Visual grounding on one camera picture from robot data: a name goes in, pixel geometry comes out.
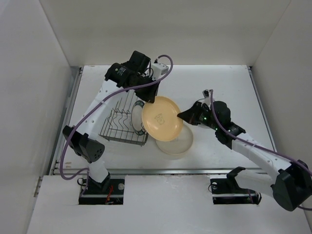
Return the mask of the cream white plate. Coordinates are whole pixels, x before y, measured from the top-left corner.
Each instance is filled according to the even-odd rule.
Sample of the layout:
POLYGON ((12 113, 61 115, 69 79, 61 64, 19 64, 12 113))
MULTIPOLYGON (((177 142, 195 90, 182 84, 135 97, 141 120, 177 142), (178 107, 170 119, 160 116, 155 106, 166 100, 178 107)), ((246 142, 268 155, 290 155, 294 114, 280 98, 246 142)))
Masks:
POLYGON ((178 137, 171 141, 156 140, 156 144, 162 152, 177 156, 187 152, 191 148, 193 141, 194 135, 192 130, 188 126, 183 125, 178 137))

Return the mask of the plate with teal lettered band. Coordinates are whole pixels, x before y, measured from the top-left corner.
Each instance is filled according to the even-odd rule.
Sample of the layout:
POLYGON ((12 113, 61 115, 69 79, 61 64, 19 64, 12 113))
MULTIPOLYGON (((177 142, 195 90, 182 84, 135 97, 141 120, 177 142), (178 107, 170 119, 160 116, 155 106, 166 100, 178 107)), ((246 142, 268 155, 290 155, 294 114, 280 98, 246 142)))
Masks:
POLYGON ((131 126, 133 131, 138 135, 142 136, 146 133, 142 122, 142 110, 144 107, 144 102, 142 100, 137 100, 131 111, 131 126))

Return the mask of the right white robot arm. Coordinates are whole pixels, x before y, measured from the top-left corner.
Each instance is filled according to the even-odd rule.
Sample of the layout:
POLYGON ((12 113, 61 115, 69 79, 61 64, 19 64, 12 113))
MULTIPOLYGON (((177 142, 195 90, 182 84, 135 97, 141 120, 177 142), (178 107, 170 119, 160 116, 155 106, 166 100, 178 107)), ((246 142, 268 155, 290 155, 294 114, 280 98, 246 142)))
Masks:
POLYGON ((264 193, 290 212, 299 208, 312 195, 312 175, 307 164, 260 146, 242 127, 232 122, 231 111, 226 103, 215 101, 207 105, 197 101, 177 116, 188 124, 213 129, 221 144, 245 156, 265 171, 261 175, 244 167, 233 169, 226 179, 229 191, 250 189, 264 193))

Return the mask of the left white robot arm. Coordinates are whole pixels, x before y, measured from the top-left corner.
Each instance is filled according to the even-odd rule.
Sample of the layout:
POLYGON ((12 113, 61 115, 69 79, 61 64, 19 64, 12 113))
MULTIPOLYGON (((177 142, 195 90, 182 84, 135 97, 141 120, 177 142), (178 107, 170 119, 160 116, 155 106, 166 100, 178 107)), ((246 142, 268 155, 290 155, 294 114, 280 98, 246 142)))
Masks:
POLYGON ((61 177, 64 180, 73 179, 63 172, 65 154, 67 148, 71 148, 77 156, 87 161, 85 171, 88 179, 93 181, 93 189, 100 194, 106 192, 110 174, 102 156, 105 146, 97 141, 101 122, 130 90, 142 101, 153 103, 159 83, 170 71, 170 67, 160 64, 157 59, 151 62, 148 56, 138 51, 134 51, 127 62, 112 64, 82 119, 72 127, 66 125, 62 130, 65 145, 60 158, 61 177))

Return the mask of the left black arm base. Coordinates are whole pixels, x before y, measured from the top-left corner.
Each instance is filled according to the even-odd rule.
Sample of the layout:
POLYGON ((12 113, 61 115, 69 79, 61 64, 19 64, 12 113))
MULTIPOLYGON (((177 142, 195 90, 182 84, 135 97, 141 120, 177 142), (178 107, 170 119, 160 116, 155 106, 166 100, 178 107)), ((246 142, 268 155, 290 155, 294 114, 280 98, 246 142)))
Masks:
POLYGON ((103 183, 91 178, 78 178, 79 205, 123 205, 125 176, 108 175, 103 183))

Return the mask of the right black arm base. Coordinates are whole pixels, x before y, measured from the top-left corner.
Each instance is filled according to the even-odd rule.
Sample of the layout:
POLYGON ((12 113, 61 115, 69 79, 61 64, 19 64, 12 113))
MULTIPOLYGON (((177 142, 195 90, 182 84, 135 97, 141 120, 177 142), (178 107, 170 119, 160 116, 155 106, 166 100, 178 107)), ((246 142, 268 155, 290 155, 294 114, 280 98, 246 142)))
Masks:
POLYGON ((261 193, 254 190, 240 188, 235 177, 244 167, 237 167, 224 175, 210 176, 208 190, 212 193, 214 205, 253 204, 259 205, 262 200, 261 193))

